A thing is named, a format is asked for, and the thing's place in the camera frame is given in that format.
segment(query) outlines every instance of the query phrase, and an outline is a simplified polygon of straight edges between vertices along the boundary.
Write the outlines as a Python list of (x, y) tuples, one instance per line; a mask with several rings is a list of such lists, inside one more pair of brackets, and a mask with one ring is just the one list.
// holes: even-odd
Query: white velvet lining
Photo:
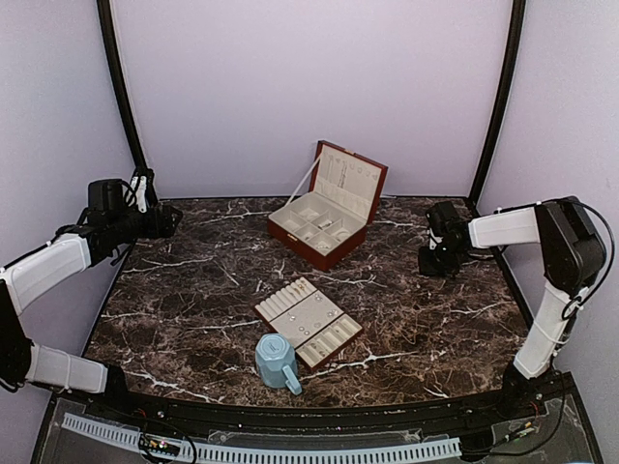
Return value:
[(269, 219), (323, 255), (365, 225), (360, 217), (315, 191), (270, 214)]
[(314, 191), (367, 222), (381, 169), (327, 145), (319, 156)]

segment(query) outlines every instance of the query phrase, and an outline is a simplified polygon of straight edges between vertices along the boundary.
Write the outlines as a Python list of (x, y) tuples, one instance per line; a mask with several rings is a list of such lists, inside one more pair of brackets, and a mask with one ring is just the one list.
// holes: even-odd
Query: cable trough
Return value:
[[(65, 414), (62, 428), (98, 442), (123, 450), (141, 452), (142, 433), (137, 427)], [(432, 462), (439, 459), (459, 457), (459, 439), (452, 438), (413, 445), (350, 450), (289, 450), (250, 449), (224, 447), (195, 442), (197, 457), (187, 441), (149, 435), (155, 442), (165, 441), (174, 452), (150, 449), (161, 459), (174, 462), (221, 463), (221, 464), (408, 464)]]

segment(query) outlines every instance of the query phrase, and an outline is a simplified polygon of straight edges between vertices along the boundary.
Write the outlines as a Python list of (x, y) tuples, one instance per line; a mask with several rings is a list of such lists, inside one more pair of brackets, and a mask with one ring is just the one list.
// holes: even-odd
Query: white cable tie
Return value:
[(559, 340), (555, 340), (554, 338), (552, 338), (550, 335), (548, 335), (548, 334), (545, 332), (545, 330), (544, 330), (544, 329), (542, 329), (542, 326), (540, 326), (540, 324), (538, 323), (538, 321), (537, 321), (536, 319), (533, 319), (533, 325), (534, 325), (535, 327), (537, 327), (537, 328), (538, 328), (538, 330), (542, 333), (542, 335), (543, 335), (543, 336), (545, 336), (545, 337), (548, 339), (548, 341), (551, 341), (552, 343), (555, 343), (555, 344), (557, 344), (557, 345), (565, 345), (565, 344), (568, 342), (568, 340), (565, 340), (565, 341), (559, 341)]
[(69, 353), (65, 353), (62, 351), (54, 350), (58, 353), (63, 353), (67, 357), (67, 376), (65, 377), (65, 386), (62, 388), (60, 393), (62, 392), (71, 392), (71, 387), (69, 386), (69, 380), (71, 378), (71, 355)]

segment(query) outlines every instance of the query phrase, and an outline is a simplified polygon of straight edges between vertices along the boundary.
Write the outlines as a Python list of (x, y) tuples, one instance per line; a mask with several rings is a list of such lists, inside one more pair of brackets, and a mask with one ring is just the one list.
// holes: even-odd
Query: black frame pole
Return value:
[(512, 87), (514, 78), (514, 69), (516, 68), (516, 57), (518, 55), (518, 46), (520, 45), (520, 34), (522, 32), (522, 24), (524, 23), (524, 7), (526, 0), (514, 0), (512, 5), (512, 18), (510, 20), (510, 31), (508, 33), (507, 45), (505, 47), (505, 58), (503, 59), (503, 68), (501, 69), (501, 77), (499, 86), (496, 91), (496, 99), (492, 108), (492, 116), (490, 124), (487, 128), (486, 142), (477, 166), (475, 180), (468, 194), (468, 200), (473, 206), (477, 206), (486, 183), (487, 173), (492, 163), (492, 157), (496, 149), (496, 142), (499, 138), (501, 125), (505, 116), (505, 108)]
[[(142, 146), (139, 143), (132, 106), (129, 101), (129, 93), (127, 92), (125, 77), (123, 76), (118, 43), (116, 42), (116, 33), (114, 32), (114, 20), (110, 0), (97, 0), (97, 8), (99, 10), (99, 22), (101, 24), (103, 46), (105, 47), (109, 74), (112, 79), (112, 86), (114, 87), (114, 94), (116, 95), (120, 117), (123, 121), (123, 127), (125, 128), (125, 135), (127, 136), (129, 148), (132, 152), (133, 163), (136, 168), (147, 170), (148, 165), (146, 164)], [(146, 191), (146, 197), (150, 204), (157, 203), (157, 195), (155, 194), (155, 189), (152, 187), (152, 183), (150, 183)]]

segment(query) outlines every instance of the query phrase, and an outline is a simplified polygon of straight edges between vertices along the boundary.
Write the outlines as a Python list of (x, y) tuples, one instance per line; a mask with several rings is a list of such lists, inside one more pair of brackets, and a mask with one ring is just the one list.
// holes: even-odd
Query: mug handle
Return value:
[(297, 380), (297, 377), (294, 375), (294, 372), (292, 372), (292, 369), (290, 368), (290, 366), (285, 365), (281, 370), (283, 371), (283, 375), (286, 376), (286, 379), (288, 379), (286, 380), (286, 386), (294, 394), (300, 394), (301, 384), (299, 383), (299, 380)]

